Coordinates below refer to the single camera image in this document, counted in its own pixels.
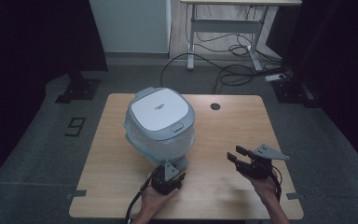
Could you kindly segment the black stand base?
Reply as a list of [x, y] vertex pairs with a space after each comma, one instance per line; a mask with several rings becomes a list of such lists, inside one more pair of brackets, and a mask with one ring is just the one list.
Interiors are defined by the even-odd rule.
[[272, 88], [279, 103], [301, 104], [309, 108], [320, 106], [318, 95], [311, 90], [307, 82], [274, 81]]
[[83, 78], [79, 71], [69, 73], [69, 78], [70, 83], [64, 94], [56, 99], [56, 104], [69, 104], [73, 100], [92, 100], [101, 83], [100, 79]]

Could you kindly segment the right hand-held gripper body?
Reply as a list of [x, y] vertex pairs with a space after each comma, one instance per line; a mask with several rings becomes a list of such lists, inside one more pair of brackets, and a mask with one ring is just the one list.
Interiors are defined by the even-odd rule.
[[248, 175], [254, 179], [266, 179], [272, 174], [273, 160], [289, 160], [287, 155], [269, 147], [261, 145], [252, 151], [251, 162], [240, 161], [236, 163], [236, 170], [242, 175]]

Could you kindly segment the person's left hand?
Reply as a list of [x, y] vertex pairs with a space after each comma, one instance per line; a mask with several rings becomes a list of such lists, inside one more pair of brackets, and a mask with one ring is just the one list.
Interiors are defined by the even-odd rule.
[[164, 195], [155, 191], [151, 185], [148, 185], [142, 194], [142, 205], [140, 213], [143, 215], [148, 215], [149, 217], [153, 217], [164, 207], [168, 200], [175, 196], [177, 192], [178, 189], [174, 189], [169, 194]]

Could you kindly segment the white standing desk frame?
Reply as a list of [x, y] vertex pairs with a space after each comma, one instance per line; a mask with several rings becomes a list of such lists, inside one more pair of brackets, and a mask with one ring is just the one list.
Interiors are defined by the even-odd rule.
[[[186, 67], [188, 70], [194, 69], [194, 35], [195, 33], [235, 33], [235, 34], [251, 34], [254, 39], [250, 46], [247, 46], [252, 64], [256, 71], [262, 71], [260, 57], [256, 53], [257, 44], [261, 36], [265, 19], [270, 7], [298, 7], [302, 4], [302, 0], [180, 0], [181, 3], [191, 6], [190, 17], [190, 37], [187, 48]], [[252, 6], [262, 7], [260, 19], [256, 20], [223, 20], [223, 19], [198, 19], [198, 5], [213, 6]]]

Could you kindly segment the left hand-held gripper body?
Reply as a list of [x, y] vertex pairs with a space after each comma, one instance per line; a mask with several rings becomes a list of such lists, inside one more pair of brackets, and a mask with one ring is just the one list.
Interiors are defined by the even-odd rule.
[[167, 195], [174, 189], [182, 187], [173, 184], [173, 180], [175, 180], [180, 173], [176, 167], [168, 161], [165, 161], [162, 165], [165, 167], [165, 177], [153, 178], [151, 175], [151, 187], [158, 193]]

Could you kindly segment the dark curtain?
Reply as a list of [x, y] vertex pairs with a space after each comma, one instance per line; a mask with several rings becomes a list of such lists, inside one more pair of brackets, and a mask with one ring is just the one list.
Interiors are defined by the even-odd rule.
[[358, 153], [358, 0], [279, 7], [267, 46], [288, 68], [285, 81], [307, 82]]

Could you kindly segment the grey tape strip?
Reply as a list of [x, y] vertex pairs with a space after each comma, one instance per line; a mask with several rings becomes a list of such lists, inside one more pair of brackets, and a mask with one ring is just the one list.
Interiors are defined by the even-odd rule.
[[65, 196], [65, 199], [66, 200], [72, 200], [73, 198], [75, 197], [84, 197], [87, 195], [87, 191], [85, 189], [82, 189], [82, 190], [75, 190], [73, 192], [70, 192], [68, 193], [66, 196]]
[[295, 193], [295, 192], [286, 193], [286, 197], [288, 200], [300, 200], [300, 201], [307, 200], [307, 198], [304, 194]]

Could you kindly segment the white power strip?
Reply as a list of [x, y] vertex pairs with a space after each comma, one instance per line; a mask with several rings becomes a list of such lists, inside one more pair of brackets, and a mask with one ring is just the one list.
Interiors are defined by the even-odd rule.
[[285, 79], [286, 79], [286, 75], [284, 74], [276, 74], [276, 75], [270, 75], [265, 77], [266, 82], [283, 81]]

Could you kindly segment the white cabinet panel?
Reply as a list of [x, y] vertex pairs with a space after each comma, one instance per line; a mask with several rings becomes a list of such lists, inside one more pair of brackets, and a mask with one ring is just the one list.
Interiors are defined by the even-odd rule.
[[171, 0], [89, 0], [108, 53], [168, 53]]

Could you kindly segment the person's right hand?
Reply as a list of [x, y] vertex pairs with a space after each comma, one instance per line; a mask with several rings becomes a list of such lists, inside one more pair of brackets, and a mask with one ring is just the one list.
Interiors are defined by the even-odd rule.
[[271, 177], [266, 179], [254, 179], [248, 175], [245, 175], [244, 177], [251, 182], [256, 194], [260, 197], [262, 204], [279, 204], [279, 200], [276, 196], [276, 186]]

